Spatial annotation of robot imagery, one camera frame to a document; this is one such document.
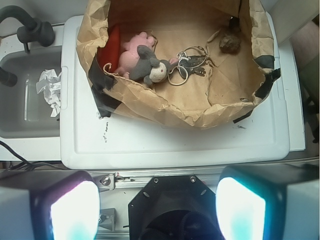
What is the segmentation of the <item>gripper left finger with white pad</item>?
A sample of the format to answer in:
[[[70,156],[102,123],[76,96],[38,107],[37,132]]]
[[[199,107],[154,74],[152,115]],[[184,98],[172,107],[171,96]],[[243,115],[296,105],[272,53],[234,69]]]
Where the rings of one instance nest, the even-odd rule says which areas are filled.
[[[2,240],[93,240],[99,215],[99,189],[87,171],[0,174]]]

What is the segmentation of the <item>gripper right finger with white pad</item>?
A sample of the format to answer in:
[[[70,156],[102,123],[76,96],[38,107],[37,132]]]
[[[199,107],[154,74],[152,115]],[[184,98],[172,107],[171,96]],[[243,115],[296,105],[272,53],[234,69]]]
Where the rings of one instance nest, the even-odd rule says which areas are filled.
[[[231,164],[220,174],[216,216],[227,240],[318,240],[320,168]]]

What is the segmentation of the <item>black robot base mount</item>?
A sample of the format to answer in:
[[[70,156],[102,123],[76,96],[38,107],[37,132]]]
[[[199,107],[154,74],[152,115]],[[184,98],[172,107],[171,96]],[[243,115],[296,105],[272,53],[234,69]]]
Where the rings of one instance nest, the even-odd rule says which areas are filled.
[[[195,175],[155,176],[128,204],[131,240],[222,240],[216,194]]]

